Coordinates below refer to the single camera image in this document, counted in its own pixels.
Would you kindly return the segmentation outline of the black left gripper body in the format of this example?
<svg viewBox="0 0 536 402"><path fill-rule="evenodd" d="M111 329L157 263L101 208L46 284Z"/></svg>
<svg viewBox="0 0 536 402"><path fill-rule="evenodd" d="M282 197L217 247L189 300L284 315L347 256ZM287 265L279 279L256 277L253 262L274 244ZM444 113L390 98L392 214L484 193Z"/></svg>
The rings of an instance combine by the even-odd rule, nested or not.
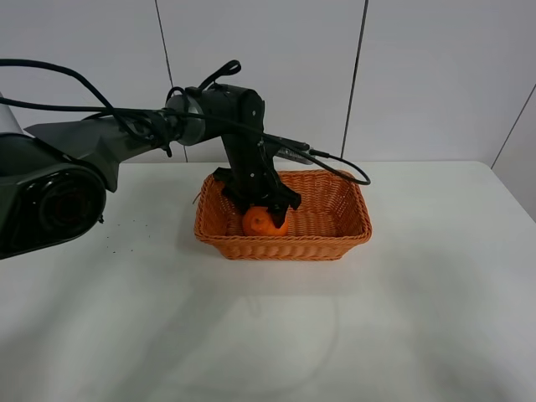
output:
<svg viewBox="0 0 536 402"><path fill-rule="evenodd" d="M217 168L213 178L224 185L225 197L230 201L242 198L251 206L288 203L289 208L298 209L302 196L281 181L273 163L275 152L260 136L224 134L222 141L229 167Z"/></svg>

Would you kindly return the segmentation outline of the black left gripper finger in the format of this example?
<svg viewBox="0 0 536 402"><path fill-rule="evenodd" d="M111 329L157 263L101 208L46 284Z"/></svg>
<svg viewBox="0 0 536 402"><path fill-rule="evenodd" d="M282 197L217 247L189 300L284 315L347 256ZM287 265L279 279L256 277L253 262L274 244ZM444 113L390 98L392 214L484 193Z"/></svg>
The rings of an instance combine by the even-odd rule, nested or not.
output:
<svg viewBox="0 0 536 402"><path fill-rule="evenodd" d="M251 203L242 198L232 198L231 202L236 207L236 209L240 212L241 215L246 214L249 208L251 207Z"/></svg>
<svg viewBox="0 0 536 402"><path fill-rule="evenodd" d="M271 220L276 229L281 229L287 226L287 210L289 208L288 203L272 204L267 208L267 212L271 216Z"/></svg>

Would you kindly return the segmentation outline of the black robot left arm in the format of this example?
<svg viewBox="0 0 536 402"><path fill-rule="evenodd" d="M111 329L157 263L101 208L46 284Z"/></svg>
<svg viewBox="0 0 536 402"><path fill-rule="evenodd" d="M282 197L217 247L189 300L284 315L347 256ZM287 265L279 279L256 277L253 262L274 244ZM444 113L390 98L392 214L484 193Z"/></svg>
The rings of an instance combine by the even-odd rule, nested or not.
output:
<svg viewBox="0 0 536 402"><path fill-rule="evenodd" d="M212 84L172 88L159 111L98 114L31 126L1 137L1 256L74 240L101 222L122 162L172 142L186 147L220 138L229 166L214 171L239 209L267 207L281 223L301 196L283 184L274 157L303 162L306 143L267 135L265 103L251 89Z"/></svg>

